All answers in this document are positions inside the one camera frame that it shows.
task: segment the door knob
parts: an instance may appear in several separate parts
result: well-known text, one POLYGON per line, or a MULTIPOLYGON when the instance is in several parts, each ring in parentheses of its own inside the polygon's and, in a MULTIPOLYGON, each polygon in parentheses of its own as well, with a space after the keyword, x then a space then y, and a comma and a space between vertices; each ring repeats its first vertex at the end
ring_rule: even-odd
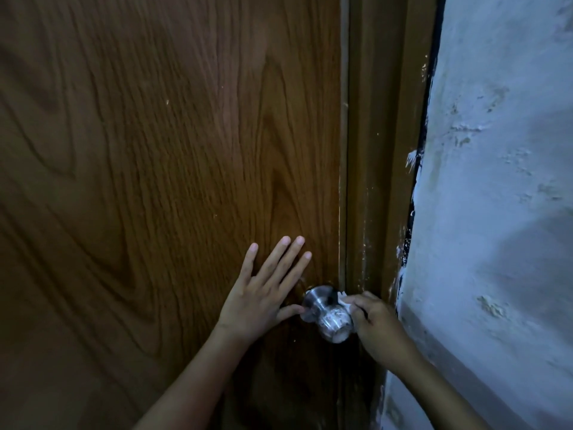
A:
POLYGON ((338 303, 338 293, 330 285, 308 290, 302 305, 306 312, 300 318, 306 323, 316 323, 325 340, 338 344, 354 331, 350 314, 338 303))

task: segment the damaged wall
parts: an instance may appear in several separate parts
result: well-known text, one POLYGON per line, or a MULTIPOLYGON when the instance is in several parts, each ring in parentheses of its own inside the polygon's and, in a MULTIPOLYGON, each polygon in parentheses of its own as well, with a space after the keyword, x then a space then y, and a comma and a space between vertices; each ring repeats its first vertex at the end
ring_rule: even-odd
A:
POLYGON ((573 0, 446 0, 399 312, 495 429, 573 428, 572 66, 573 0))

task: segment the wooden door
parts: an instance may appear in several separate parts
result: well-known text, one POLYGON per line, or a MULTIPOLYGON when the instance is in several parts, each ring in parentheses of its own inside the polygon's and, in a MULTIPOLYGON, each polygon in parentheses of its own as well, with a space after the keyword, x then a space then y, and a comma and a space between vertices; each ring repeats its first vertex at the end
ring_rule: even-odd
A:
MULTIPOLYGON (((129 428, 197 352, 248 245, 338 283, 340 0, 0 0, 0 427, 129 428)), ((292 319, 213 427, 337 428, 292 319)))

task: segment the person's left hand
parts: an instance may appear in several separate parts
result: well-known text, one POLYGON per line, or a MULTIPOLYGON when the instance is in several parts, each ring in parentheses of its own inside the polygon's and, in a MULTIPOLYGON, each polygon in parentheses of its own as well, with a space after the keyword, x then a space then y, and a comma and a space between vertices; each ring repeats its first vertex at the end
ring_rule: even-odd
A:
POLYGON ((312 257, 312 253, 305 252, 288 272, 304 245, 304 238, 297 237, 290 247, 289 244, 290 238, 283 237, 263 263, 261 271, 253 277, 253 261, 258 245, 253 243, 250 246, 239 278, 221 310, 218 328, 250 345, 283 320, 304 312, 301 305, 280 307, 312 257))

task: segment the person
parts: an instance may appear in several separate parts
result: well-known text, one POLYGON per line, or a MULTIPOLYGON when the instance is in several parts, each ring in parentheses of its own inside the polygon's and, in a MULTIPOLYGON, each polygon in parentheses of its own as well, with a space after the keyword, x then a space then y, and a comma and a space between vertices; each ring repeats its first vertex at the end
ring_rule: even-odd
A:
MULTIPOLYGON (((260 271, 252 276, 258 245, 253 243, 237 281, 209 339, 164 395, 137 423, 136 430, 207 427, 211 414, 249 346, 272 327, 296 314, 300 305, 281 305, 295 286, 312 254, 304 245, 283 237, 260 271)), ((472 407, 419 353, 395 311, 369 292, 348 296, 356 332, 370 356, 412 392, 436 430, 481 430, 489 427, 472 407)))

